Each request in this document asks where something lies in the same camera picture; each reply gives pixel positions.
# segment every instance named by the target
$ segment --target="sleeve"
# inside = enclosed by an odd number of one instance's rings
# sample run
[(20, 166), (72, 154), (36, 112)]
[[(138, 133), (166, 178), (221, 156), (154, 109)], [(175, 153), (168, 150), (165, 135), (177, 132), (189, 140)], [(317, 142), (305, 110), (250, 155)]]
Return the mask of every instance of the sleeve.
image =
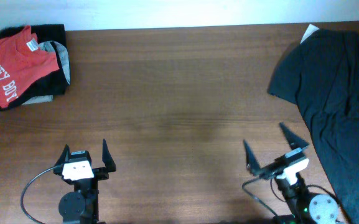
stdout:
[(296, 94), (301, 84), (302, 66), (303, 59), (299, 45), (277, 65), (268, 93), (296, 104)]

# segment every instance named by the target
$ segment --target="wooden table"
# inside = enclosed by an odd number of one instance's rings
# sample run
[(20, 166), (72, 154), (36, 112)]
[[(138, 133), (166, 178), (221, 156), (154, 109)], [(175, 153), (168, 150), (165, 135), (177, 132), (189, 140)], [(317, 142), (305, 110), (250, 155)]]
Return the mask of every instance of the wooden table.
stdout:
[[(316, 24), (356, 30), (359, 22)], [(241, 190), (245, 138), (261, 165), (289, 147), (284, 121), (309, 142), (297, 110), (266, 93), (283, 53), (308, 24), (67, 32), (72, 82), (52, 103), (0, 112), (0, 223), (31, 223), (19, 199), (25, 184), (55, 164), (65, 144), (102, 166), (102, 139), (117, 172), (100, 182), (107, 223), (245, 222), (272, 215)], [(330, 188), (313, 147), (302, 175)], [(249, 189), (287, 214), (269, 182)], [(72, 190), (53, 174), (32, 185), (28, 211), (61, 223)]]

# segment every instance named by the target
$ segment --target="white background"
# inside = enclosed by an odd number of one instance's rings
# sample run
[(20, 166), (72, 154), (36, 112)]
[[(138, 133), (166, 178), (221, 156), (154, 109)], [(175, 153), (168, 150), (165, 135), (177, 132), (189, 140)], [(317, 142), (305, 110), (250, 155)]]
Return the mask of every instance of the white background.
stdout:
[(66, 30), (359, 21), (359, 0), (0, 0), (0, 29)]

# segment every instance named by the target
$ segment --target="black cloth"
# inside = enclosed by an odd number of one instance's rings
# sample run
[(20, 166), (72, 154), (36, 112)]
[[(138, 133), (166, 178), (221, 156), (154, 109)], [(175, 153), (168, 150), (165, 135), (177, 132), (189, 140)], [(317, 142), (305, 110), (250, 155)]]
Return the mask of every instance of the black cloth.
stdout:
[(352, 223), (359, 223), (359, 35), (318, 30), (273, 74), (268, 93), (298, 105)]
[[(19, 33), (24, 27), (11, 27), (0, 31), (0, 39), (13, 36)], [(39, 25), (31, 26), (31, 32), (37, 34), (38, 43), (46, 41), (56, 41), (67, 48), (66, 34), (64, 25)], [(51, 43), (52, 47), (57, 52), (56, 45)], [(69, 83), (66, 80), (65, 74), (62, 69), (62, 63), (57, 56), (59, 70), (51, 72), (49, 75), (42, 77), (31, 84), (28, 89), (23, 92), (16, 100), (12, 101), (7, 108), (0, 110), (9, 110), (20, 106), (34, 96), (47, 96), (47, 95), (63, 95)]]

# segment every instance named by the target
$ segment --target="white label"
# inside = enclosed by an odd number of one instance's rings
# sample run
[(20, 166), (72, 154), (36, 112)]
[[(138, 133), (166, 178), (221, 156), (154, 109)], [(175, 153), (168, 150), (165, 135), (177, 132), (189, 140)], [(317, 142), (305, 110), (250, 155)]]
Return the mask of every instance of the white label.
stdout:
[(34, 38), (32, 40), (28, 41), (28, 43), (26, 43), (26, 44), (29, 47), (29, 49), (31, 50), (31, 52), (38, 50), (38, 43), (37, 43), (37, 41), (35, 41)]
[(78, 155), (78, 154), (83, 154), (83, 153), (85, 153), (85, 151), (72, 152), (72, 156)]

